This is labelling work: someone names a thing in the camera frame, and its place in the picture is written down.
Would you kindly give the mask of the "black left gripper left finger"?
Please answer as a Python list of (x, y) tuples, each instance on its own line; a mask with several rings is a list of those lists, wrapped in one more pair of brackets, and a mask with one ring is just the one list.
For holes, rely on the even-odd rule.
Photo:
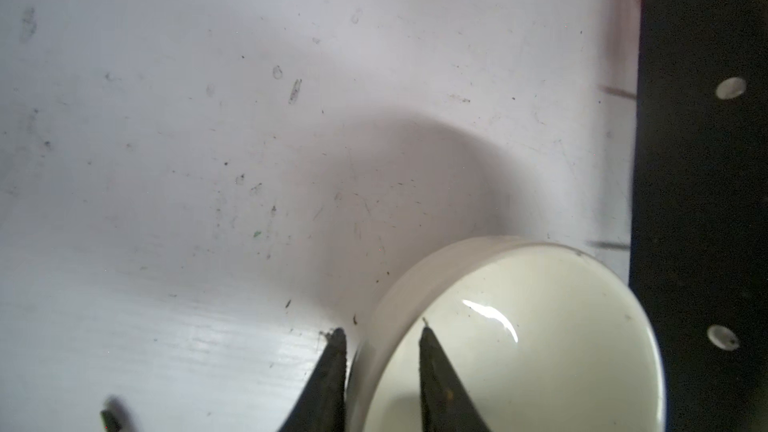
[(345, 430), (347, 338), (343, 328), (325, 334), (326, 346), (279, 431)]

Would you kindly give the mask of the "cream ceramic bowl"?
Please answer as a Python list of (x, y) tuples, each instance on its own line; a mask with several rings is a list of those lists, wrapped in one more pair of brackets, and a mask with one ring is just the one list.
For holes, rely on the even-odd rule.
[(422, 259), (383, 296), (351, 365), (350, 431), (418, 431), (430, 328), (493, 431), (661, 431), (666, 388), (649, 319), (577, 249), (512, 236)]

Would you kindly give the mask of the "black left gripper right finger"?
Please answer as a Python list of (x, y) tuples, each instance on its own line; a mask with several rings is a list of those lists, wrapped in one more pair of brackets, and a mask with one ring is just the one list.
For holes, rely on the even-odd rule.
[(428, 324), (419, 339), (419, 379), (423, 431), (489, 431)]

